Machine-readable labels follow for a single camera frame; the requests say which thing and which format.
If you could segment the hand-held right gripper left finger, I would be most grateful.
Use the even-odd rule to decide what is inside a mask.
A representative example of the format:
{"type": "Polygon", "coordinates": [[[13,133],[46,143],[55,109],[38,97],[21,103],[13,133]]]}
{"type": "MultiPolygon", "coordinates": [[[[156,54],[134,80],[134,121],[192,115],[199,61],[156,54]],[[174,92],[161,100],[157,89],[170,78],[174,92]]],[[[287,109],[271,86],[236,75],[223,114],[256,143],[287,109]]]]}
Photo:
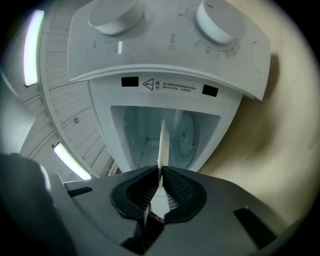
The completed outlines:
{"type": "Polygon", "coordinates": [[[134,176],[113,188],[110,201],[123,218],[143,220],[146,209],[159,188],[159,169],[156,165],[146,166],[127,174],[134,176]]]}

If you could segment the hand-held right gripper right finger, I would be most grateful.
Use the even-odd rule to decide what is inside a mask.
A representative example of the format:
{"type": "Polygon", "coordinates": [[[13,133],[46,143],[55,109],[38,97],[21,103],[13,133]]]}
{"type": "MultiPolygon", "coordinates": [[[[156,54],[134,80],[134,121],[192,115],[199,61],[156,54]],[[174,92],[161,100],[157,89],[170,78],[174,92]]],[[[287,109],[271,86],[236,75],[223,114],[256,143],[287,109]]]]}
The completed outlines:
{"type": "Polygon", "coordinates": [[[164,215],[164,223],[176,224],[190,221],[207,201],[204,186],[196,180],[198,173],[172,166],[163,167],[161,172],[164,190],[176,205],[164,215]]]}

